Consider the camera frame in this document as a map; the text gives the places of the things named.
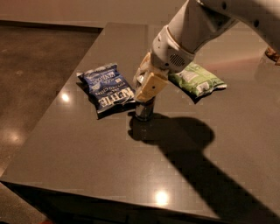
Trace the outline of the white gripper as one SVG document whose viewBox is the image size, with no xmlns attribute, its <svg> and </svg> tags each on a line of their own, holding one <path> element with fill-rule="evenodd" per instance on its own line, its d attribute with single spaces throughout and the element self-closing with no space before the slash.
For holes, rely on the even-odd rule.
<svg viewBox="0 0 280 224">
<path fill-rule="evenodd" d="M 137 102 L 147 102 L 155 97 L 167 84 L 166 76 L 151 73 L 151 64 L 162 70 L 179 73 L 194 59 L 194 55 L 183 49 L 172 37 L 168 26 L 164 26 L 154 38 L 150 53 L 140 63 L 133 78 Z"/>
</svg>

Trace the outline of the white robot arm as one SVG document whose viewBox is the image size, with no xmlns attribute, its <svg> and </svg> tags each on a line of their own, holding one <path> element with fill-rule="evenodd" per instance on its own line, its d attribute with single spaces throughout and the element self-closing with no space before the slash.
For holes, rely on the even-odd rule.
<svg viewBox="0 0 280 224">
<path fill-rule="evenodd" d="M 147 102 L 155 97 L 167 84 L 168 73 L 184 70 L 204 44 L 237 22 L 280 52 L 280 0 L 186 0 L 140 64 L 134 77 L 135 99 Z"/>
</svg>

